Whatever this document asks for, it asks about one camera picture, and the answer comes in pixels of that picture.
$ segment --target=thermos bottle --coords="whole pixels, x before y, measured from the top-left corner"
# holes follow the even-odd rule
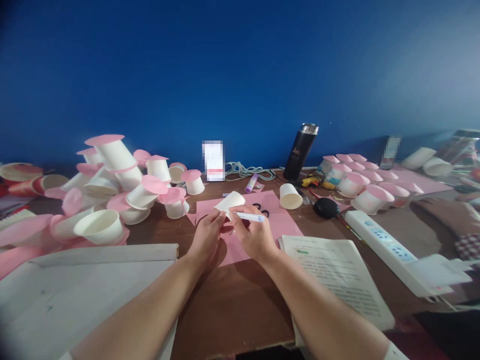
[[[307,155],[309,154],[310,148],[312,147],[318,133],[319,127],[315,124],[301,125],[300,130],[296,133],[290,157],[288,158],[285,170],[283,171],[283,177],[286,180],[296,181],[299,178],[302,167],[307,159]]]

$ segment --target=open book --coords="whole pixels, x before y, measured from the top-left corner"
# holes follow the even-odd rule
[[[307,272],[377,328],[394,327],[395,319],[353,241],[284,235],[278,242]],[[305,346],[295,322],[293,329],[295,345]]]

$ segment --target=glue stick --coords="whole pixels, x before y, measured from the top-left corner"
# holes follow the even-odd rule
[[[259,175],[258,174],[253,174],[253,176],[251,177],[250,181],[248,182],[248,185],[246,186],[245,188],[245,192],[247,194],[250,194],[252,192],[252,189],[254,188],[255,186],[255,183],[257,182],[257,179],[259,178]]]

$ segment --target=hand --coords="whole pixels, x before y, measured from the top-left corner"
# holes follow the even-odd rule
[[[480,215],[466,202],[424,198],[413,203],[437,217],[459,237],[480,233]]]
[[[279,254],[280,249],[275,245],[267,217],[265,217],[264,222],[251,221],[247,228],[242,219],[235,213],[263,215],[255,206],[240,205],[231,207],[228,210],[230,211],[231,223],[240,239],[241,246],[252,259],[262,265],[263,262],[272,260]]]
[[[225,211],[220,212],[213,209],[198,223],[187,256],[191,257],[199,266],[206,267],[212,260],[217,250],[220,233],[231,231],[231,228],[222,229],[225,217]]]

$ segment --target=scissors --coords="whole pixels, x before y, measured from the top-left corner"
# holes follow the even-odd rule
[[[260,210],[262,208],[262,206],[259,203],[253,203],[252,205],[254,207],[256,207],[258,210]],[[267,218],[270,216],[270,213],[269,213],[268,210],[260,210],[260,212],[263,214],[263,216],[265,216]]]

